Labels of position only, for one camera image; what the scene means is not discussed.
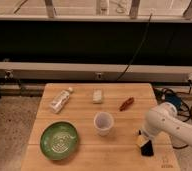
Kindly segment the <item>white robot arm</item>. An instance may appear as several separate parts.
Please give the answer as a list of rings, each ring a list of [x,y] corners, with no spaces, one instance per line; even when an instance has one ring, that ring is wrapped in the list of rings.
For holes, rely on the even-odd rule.
[[[169,102],[152,107],[145,113],[145,120],[136,140],[142,149],[161,132],[166,132],[192,147],[192,125],[177,119],[177,109]]]

